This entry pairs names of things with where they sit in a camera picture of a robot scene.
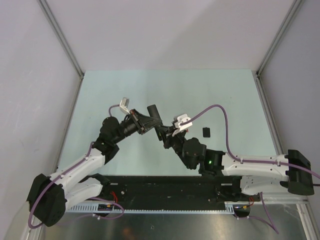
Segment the black remote control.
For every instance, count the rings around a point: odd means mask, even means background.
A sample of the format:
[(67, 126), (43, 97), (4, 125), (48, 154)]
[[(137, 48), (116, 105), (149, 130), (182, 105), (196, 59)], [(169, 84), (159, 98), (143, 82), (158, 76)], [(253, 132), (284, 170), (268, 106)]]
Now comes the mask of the black remote control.
[(149, 105), (147, 107), (147, 111), (149, 113), (149, 116), (154, 118), (157, 122), (154, 129), (158, 137), (158, 140), (164, 142), (166, 138), (167, 127), (164, 126), (156, 105), (155, 104)]

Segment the right aluminium frame post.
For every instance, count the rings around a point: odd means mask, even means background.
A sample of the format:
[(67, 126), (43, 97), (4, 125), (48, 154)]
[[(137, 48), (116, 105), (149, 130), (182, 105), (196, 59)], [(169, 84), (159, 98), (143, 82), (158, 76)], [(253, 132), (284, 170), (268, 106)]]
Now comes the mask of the right aluminium frame post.
[(267, 52), (265, 53), (261, 63), (259, 64), (255, 72), (258, 77), (262, 75), (263, 71), (267, 67), (270, 60), (272, 59), (274, 53), (276, 52), (277, 48), (281, 44), (283, 38), (285, 37), (287, 31), (289, 30), (290, 26), (292, 25), (293, 21), (295, 20), (297, 14), (299, 13), (304, 3), (305, 3), (305, 0), (294, 0), (292, 2), (269, 48), (267, 49)]

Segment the left aluminium frame post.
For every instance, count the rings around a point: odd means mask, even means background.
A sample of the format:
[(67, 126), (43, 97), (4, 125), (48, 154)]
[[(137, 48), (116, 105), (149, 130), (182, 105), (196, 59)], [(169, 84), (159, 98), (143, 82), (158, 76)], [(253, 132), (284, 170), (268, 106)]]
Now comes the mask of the left aluminium frame post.
[(60, 24), (58, 23), (53, 11), (47, 0), (37, 0), (45, 18), (47, 19), (49, 25), (51, 26), (57, 40), (59, 41), (62, 49), (64, 50), (68, 60), (70, 61), (72, 67), (74, 68), (75, 72), (82, 80), (84, 77), (84, 71), (82, 70), (72, 48), (70, 47), (67, 38), (65, 37)]

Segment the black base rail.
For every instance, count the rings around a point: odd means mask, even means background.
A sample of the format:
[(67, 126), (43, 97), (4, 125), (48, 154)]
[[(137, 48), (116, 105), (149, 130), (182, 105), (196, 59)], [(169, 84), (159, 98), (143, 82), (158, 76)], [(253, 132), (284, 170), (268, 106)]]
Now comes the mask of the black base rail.
[(93, 174), (102, 184), (98, 194), (134, 210), (222, 210), (226, 202), (249, 202), (240, 177), (121, 176)]

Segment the aluminium frame post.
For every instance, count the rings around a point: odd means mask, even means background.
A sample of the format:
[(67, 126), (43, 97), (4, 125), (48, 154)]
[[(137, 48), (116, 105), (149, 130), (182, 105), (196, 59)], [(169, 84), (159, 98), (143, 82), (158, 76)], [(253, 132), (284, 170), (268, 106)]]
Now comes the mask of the aluminium frame post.
[(272, 59), (274, 53), (276, 52), (277, 48), (281, 44), (283, 38), (285, 37), (287, 31), (289, 30), (290, 26), (292, 25), (293, 21), (295, 20), (297, 14), (299, 13), (304, 3), (305, 3), (305, 0), (294, 0), (292, 2), (269, 48), (267, 49), (267, 52), (265, 53), (261, 63), (259, 64), (255, 72), (258, 77), (262, 75), (263, 71), (267, 67), (270, 60)]
[(67, 38), (65, 37), (60, 24), (58, 23), (53, 11), (47, 0), (37, 0), (45, 18), (47, 19), (49, 25), (51, 26), (57, 40), (59, 41), (62, 49), (64, 50), (68, 60), (70, 61), (72, 67), (74, 68), (75, 72), (82, 80), (84, 77), (84, 71), (82, 70), (72, 48), (70, 47)]

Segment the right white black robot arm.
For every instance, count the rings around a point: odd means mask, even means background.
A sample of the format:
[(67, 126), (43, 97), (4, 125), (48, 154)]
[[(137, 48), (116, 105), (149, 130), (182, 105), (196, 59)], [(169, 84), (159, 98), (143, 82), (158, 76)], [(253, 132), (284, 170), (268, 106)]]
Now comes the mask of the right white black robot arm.
[(198, 169), (200, 175), (210, 179), (235, 177), (231, 196), (242, 201), (261, 192), (286, 189), (300, 196), (314, 195), (311, 163), (298, 150), (287, 154), (258, 159), (242, 159), (229, 152), (208, 149), (195, 137), (186, 139), (186, 131), (173, 127), (159, 132), (165, 149), (172, 148), (187, 169)]

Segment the black battery cover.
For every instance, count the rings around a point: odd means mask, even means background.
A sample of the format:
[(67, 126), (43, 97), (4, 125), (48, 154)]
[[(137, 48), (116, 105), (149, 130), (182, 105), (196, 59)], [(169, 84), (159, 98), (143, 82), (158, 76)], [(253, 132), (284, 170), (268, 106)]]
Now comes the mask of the black battery cover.
[(211, 137), (211, 129), (209, 127), (203, 127), (202, 128), (202, 136), (204, 138), (210, 138)]

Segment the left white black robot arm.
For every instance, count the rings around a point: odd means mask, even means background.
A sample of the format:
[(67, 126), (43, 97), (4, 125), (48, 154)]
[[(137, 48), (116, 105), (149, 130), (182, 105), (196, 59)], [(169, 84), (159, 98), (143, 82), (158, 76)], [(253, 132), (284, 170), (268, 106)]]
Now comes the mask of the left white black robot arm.
[(32, 230), (40, 227), (40, 224), (32, 224), (33, 217), (51, 227), (70, 207), (90, 198), (107, 199), (111, 188), (89, 174), (114, 158), (119, 142), (134, 133), (143, 135), (162, 123), (155, 105), (148, 106), (147, 110), (149, 115), (132, 109), (123, 121), (114, 116), (105, 118), (97, 139), (90, 143), (84, 156), (49, 176), (42, 173), (36, 176), (26, 200), (29, 203), (28, 227)]

